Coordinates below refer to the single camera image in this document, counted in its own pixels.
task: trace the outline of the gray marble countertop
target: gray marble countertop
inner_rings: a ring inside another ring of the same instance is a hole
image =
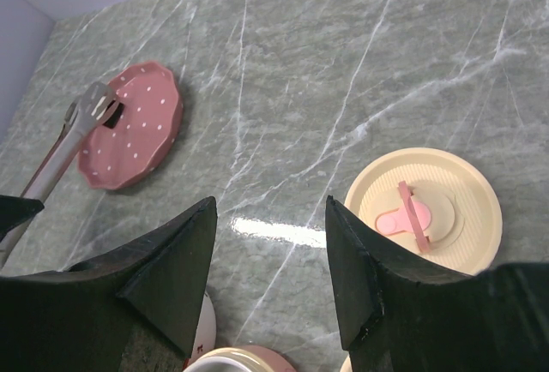
[[[67,267],[214,195],[218,345],[338,370],[324,200],[375,158],[462,156],[501,202],[495,264],[549,260],[548,18],[549,0],[133,0],[60,21],[0,147],[0,192],[21,192],[77,94],[131,63],[173,70],[183,126],[133,188],[91,190],[72,166],[3,274]]]

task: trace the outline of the pink handle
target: pink handle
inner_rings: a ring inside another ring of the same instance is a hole
[[[408,215],[408,219],[410,220],[410,225],[412,226],[415,241],[418,243],[419,250],[421,252],[429,252],[429,240],[425,237],[425,234],[421,229],[418,215],[413,207],[412,193],[410,192],[410,188],[406,185],[405,181],[398,184],[398,191],[401,194],[402,201],[404,202],[404,209],[406,209],[406,213]]]

